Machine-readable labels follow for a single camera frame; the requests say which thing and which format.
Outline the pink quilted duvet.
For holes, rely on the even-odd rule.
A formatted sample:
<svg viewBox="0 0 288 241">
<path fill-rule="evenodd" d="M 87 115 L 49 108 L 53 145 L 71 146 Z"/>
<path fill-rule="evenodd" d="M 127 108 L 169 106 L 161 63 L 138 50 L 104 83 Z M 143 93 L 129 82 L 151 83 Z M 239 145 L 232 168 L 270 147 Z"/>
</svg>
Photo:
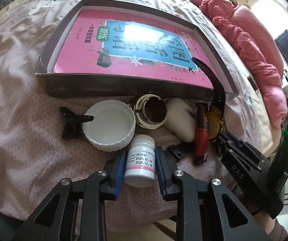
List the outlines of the pink quilted duvet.
<svg viewBox="0 0 288 241">
<path fill-rule="evenodd" d="M 287 115 L 283 60 L 264 25 L 237 0 L 189 0 L 231 43 L 258 85 L 273 127 Z"/>
</svg>

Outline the shiny metal ring jar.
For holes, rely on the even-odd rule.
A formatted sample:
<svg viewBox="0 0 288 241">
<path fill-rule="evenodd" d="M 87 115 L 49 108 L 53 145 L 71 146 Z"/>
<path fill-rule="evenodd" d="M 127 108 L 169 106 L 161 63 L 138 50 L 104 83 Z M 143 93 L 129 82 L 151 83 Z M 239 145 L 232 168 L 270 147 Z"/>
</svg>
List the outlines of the shiny metal ring jar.
<svg viewBox="0 0 288 241">
<path fill-rule="evenodd" d="M 145 94 L 133 106 L 137 124 L 146 130 L 156 130 L 167 120 L 167 107 L 157 95 Z"/>
</svg>

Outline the white pill bottle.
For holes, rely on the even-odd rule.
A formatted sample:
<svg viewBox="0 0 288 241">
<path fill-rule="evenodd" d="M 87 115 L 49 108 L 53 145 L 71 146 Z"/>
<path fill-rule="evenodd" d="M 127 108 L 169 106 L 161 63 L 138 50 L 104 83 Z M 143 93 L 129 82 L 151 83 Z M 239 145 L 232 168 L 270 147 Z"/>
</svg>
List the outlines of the white pill bottle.
<svg viewBox="0 0 288 241">
<path fill-rule="evenodd" d="M 124 182 L 136 188 L 148 188 L 155 182 L 155 141 L 139 134 L 133 137 L 125 165 Z"/>
</svg>

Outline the pink and blue workbook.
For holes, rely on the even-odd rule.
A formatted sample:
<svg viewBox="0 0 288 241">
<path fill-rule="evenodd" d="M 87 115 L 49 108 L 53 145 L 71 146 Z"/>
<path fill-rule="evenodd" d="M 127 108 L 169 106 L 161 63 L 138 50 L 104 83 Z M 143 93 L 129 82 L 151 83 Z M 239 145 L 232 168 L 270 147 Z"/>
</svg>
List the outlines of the pink and blue workbook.
<svg viewBox="0 0 288 241">
<path fill-rule="evenodd" d="M 193 57 L 211 66 L 198 42 L 179 27 L 116 11 L 82 10 L 53 71 L 151 78 L 211 88 Z"/>
</svg>

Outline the black hair claw clip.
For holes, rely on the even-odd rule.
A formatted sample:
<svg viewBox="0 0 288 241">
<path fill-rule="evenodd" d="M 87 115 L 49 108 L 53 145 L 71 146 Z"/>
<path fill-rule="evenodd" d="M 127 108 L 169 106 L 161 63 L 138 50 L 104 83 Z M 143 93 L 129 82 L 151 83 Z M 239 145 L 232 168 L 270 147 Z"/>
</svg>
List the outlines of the black hair claw clip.
<svg viewBox="0 0 288 241">
<path fill-rule="evenodd" d="M 60 107 L 59 110 L 65 119 L 65 126 L 61 135 L 63 140 L 79 138 L 81 136 L 81 125 L 94 120 L 92 115 L 75 114 L 67 107 Z"/>
</svg>

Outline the pink patterned bed sheet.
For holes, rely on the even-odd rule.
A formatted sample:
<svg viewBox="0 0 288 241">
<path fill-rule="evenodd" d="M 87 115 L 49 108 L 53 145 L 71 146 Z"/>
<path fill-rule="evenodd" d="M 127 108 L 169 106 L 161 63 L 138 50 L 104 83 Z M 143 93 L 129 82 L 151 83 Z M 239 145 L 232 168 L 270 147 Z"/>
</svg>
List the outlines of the pink patterned bed sheet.
<svg viewBox="0 0 288 241">
<path fill-rule="evenodd" d="M 85 138 L 65 141 L 61 106 L 84 113 L 97 97 L 54 98 L 39 85 L 35 68 L 47 40 L 81 0 L 16 0 L 0 15 L 0 212 L 25 220 L 63 178 L 87 178 L 111 153 Z M 198 25 L 227 65 L 238 95 L 225 106 L 228 130 L 265 156 L 279 145 L 262 96 L 249 71 L 220 32 L 188 0 L 116 0 L 145 5 Z"/>
</svg>

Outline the red and black lighter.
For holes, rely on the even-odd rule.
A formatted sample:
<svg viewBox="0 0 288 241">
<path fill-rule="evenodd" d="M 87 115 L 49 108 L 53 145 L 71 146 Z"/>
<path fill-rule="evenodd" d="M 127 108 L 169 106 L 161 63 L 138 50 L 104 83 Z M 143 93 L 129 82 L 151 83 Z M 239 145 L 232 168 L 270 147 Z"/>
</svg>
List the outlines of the red and black lighter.
<svg viewBox="0 0 288 241">
<path fill-rule="evenodd" d="M 207 127 L 207 107 L 203 102 L 196 103 L 196 132 L 195 132 L 195 153 L 193 155 L 193 162 L 200 165 L 206 162 L 206 154 L 208 147 L 208 127 Z"/>
</svg>

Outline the white plastic jar lid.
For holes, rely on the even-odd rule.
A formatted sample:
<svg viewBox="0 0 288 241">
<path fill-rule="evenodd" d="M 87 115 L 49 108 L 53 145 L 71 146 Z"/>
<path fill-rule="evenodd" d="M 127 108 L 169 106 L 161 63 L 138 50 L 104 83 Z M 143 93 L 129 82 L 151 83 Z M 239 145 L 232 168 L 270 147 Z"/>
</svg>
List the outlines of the white plastic jar lid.
<svg viewBox="0 0 288 241">
<path fill-rule="evenodd" d="M 115 152 L 126 147 L 135 134 L 136 119 L 133 110 L 118 100 L 100 101 L 90 107 L 86 115 L 91 122 L 83 123 L 86 139 L 104 152 Z"/>
</svg>

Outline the black and yellow wristwatch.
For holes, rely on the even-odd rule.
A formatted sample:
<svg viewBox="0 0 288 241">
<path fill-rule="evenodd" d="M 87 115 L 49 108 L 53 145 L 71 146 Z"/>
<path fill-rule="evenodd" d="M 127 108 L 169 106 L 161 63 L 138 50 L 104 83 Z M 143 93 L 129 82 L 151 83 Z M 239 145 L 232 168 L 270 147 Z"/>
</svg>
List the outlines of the black and yellow wristwatch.
<svg viewBox="0 0 288 241">
<path fill-rule="evenodd" d="M 192 58 L 192 61 L 202 70 L 202 72 L 205 73 L 213 86 L 213 98 L 210 109 L 207 112 L 207 117 L 213 124 L 211 127 L 209 127 L 208 140 L 214 141 L 215 138 L 223 132 L 224 128 L 226 92 L 220 80 L 213 73 L 211 68 L 207 66 L 207 64 L 195 57 Z"/>
</svg>

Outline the grey cardboard box tray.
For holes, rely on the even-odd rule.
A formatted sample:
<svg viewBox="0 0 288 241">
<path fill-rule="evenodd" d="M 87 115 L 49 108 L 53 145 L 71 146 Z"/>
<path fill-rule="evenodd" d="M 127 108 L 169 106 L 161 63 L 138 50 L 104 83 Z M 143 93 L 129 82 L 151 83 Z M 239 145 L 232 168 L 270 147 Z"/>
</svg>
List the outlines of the grey cardboard box tray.
<svg viewBox="0 0 288 241">
<path fill-rule="evenodd" d="M 191 34 L 201 46 L 211 63 L 209 68 L 224 86 L 227 99 L 232 99 L 238 95 L 236 84 L 227 65 L 197 25 L 157 9 L 112 0 L 82 0 L 58 24 L 40 55 L 35 71 L 41 87 L 48 95 L 53 97 L 81 97 L 156 94 L 160 97 L 179 97 L 191 100 L 210 101 L 212 99 L 213 87 L 205 88 L 177 82 L 121 75 L 55 73 L 53 70 L 60 50 L 82 10 L 116 11 L 159 20 L 179 27 L 182 31 Z"/>
</svg>

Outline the white earbuds case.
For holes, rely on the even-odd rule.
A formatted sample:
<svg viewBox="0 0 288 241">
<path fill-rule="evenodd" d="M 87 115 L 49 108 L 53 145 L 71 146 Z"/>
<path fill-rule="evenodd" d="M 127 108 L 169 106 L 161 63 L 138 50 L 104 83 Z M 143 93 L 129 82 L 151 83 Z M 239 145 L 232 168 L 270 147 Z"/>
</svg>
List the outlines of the white earbuds case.
<svg viewBox="0 0 288 241">
<path fill-rule="evenodd" d="M 172 98 L 166 103 L 167 119 L 164 126 L 179 139 L 190 143 L 196 133 L 196 112 L 180 98 Z"/>
</svg>

